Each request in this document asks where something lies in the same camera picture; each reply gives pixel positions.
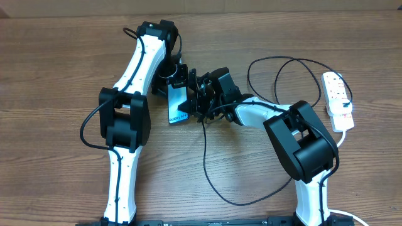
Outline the Samsung Galaxy S24 smartphone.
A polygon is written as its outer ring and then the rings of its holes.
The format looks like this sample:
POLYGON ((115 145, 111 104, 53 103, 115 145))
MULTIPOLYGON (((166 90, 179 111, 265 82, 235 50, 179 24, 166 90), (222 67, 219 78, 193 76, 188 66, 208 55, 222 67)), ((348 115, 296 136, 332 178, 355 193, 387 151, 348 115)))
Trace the Samsung Galaxy S24 smartphone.
POLYGON ((168 119, 170 124, 176 124, 188 120, 188 113, 178 109, 178 106, 187 100, 187 88, 174 89, 168 85, 168 119))

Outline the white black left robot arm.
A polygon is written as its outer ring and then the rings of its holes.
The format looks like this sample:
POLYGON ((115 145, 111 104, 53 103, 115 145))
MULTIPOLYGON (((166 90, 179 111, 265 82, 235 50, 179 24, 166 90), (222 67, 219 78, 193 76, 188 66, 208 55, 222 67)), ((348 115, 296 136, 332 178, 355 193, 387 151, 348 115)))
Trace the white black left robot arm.
POLYGON ((188 119, 178 110, 187 99, 188 68, 173 54, 181 37, 174 22, 143 22, 131 61, 113 88, 99 94, 100 133, 110 159, 109 198, 100 225, 134 225, 135 186, 141 151, 151 130, 147 94, 168 98, 169 121, 188 119))

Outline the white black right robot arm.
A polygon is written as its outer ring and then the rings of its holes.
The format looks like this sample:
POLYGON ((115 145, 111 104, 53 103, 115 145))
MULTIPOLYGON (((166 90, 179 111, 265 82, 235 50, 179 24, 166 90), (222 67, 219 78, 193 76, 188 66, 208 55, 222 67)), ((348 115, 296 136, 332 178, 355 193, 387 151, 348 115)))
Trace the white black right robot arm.
POLYGON ((242 94, 227 67, 201 77, 194 69, 182 72, 172 85, 192 91, 178 109, 201 123, 220 116, 266 131, 283 169, 296 184, 298 202, 293 224, 333 224, 326 185, 339 168, 339 150, 308 102, 278 105, 242 94))

